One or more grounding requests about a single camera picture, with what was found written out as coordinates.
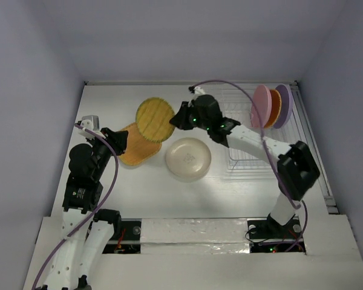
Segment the square woven bamboo plate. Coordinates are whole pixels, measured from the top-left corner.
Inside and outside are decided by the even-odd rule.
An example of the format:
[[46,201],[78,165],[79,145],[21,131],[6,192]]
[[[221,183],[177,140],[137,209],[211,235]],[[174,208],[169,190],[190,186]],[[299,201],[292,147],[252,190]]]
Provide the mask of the square woven bamboo plate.
[[136,123],[131,123],[123,128],[123,131],[128,131],[127,147],[119,159],[127,166],[140,165],[157,154],[162,148],[162,143],[148,141],[141,136]]

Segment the green-rimmed woven plate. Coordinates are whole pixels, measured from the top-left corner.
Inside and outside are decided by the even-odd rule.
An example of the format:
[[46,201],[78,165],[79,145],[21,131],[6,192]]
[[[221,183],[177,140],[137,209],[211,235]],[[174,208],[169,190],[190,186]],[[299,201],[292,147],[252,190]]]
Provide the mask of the green-rimmed woven plate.
[[154,143],[162,143],[174,132],[175,126],[169,122],[174,116],[175,112],[166,100],[151,97],[138,107],[136,125],[143,138]]

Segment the cream round plate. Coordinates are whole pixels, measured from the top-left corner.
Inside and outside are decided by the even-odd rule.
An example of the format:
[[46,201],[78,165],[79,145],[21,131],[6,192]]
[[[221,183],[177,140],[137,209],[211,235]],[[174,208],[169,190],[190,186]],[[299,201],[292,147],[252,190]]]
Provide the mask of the cream round plate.
[[181,138],[173,142],[165,153],[171,173],[186,181],[203,178],[210,169],[212,155],[209,147],[196,138]]

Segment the pink round plate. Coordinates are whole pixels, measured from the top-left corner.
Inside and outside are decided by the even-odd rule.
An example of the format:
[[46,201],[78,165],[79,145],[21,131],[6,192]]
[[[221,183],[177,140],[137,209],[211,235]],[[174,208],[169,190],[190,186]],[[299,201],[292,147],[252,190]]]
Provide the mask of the pink round plate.
[[272,111],[272,96],[269,88],[259,85],[254,91],[252,100],[250,123],[252,127],[265,127]]

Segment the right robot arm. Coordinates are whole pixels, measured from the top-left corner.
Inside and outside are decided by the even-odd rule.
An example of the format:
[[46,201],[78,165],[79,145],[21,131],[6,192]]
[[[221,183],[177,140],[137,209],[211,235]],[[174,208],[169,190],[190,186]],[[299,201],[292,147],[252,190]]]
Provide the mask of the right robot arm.
[[199,95],[182,102],[170,119],[180,130],[205,130],[210,139],[230,149],[246,152],[269,164],[275,174],[280,195],[267,216],[267,232],[282,236],[304,197],[320,176],[320,171],[308,147],[302,141],[289,144],[258,134],[239,121],[224,117],[216,99]]

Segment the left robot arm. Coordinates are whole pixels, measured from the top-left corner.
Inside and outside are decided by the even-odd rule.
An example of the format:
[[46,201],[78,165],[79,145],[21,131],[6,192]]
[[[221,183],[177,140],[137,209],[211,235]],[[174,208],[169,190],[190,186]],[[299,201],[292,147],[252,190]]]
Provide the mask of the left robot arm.
[[100,179],[110,158],[125,153],[128,131],[76,127],[87,141],[69,152],[61,240],[42,264],[33,289],[91,289],[90,275],[107,242],[122,235],[119,211],[102,208],[111,192],[102,193]]

